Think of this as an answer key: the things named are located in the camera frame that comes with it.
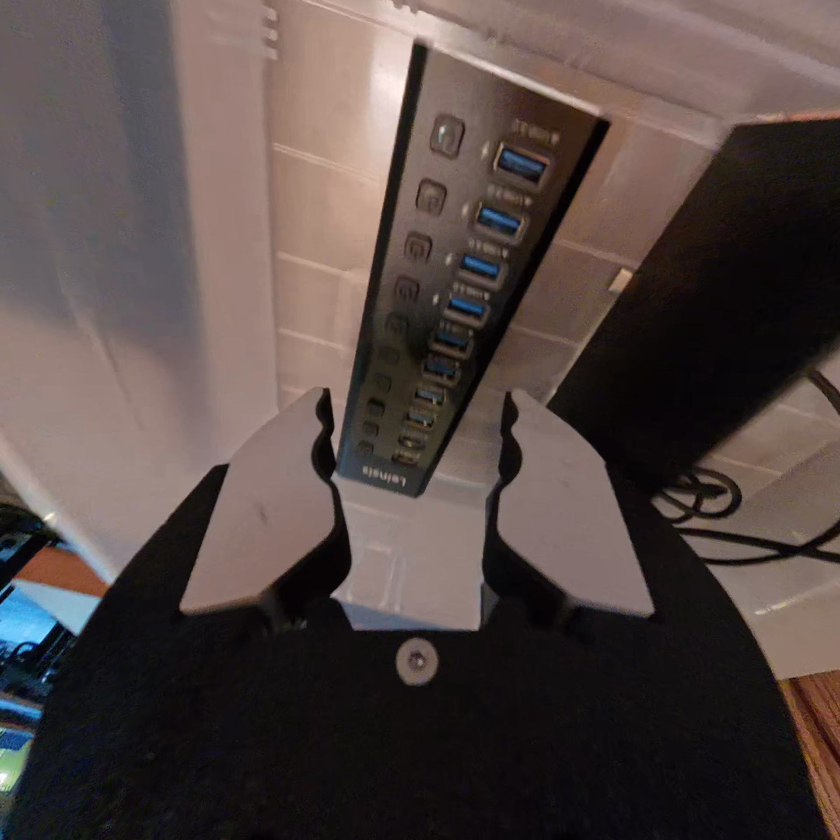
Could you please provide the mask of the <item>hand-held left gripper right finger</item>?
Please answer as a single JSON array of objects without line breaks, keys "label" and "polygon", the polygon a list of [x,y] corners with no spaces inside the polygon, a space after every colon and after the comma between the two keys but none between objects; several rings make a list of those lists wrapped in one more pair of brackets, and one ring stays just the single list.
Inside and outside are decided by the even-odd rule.
[{"label": "hand-held left gripper right finger", "polygon": [[505,395],[484,581],[554,629],[578,609],[646,620],[653,596],[604,459],[523,390]]}]

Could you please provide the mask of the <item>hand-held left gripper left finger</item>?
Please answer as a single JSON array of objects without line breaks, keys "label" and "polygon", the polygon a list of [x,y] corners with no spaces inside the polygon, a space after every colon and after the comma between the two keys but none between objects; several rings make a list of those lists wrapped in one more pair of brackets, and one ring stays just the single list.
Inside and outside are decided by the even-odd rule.
[{"label": "hand-held left gripper left finger", "polygon": [[315,387],[258,429],[230,459],[180,602],[184,616],[246,608],[276,629],[333,609],[351,547],[333,480],[334,418]]}]

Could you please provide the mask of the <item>black multi-port USB hub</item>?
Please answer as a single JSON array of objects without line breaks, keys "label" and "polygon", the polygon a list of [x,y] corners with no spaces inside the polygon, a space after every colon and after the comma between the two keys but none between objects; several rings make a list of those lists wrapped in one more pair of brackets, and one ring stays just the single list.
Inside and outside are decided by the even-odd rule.
[{"label": "black multi-port USB hub", "polygon": [[413,43],[341,477],[424,493],[610,126]]}]

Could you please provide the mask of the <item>black power adapter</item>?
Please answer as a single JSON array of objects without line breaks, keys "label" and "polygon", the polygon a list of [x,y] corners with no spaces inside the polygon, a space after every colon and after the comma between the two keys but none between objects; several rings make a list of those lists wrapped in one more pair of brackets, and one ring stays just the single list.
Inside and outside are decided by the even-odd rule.
[{"label": "black power adapter", "polygon": [[738,125],[549,409],[652,493],[838,336],[839,120]]}]

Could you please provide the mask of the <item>clear plastic organizer box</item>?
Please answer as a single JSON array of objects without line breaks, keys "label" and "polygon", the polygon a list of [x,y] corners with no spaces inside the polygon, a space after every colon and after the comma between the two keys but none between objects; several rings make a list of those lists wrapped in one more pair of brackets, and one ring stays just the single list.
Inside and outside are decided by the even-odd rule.
[{"label": "clear plastic organizer box", "polygon": [[505,395],[734,127],[838,119],[838,2],[2,2],[2,472],[108,584],[312,388],[337,457],[416,40],[611,126],[423,494],[335,470],[363,627],[478,629]]}]

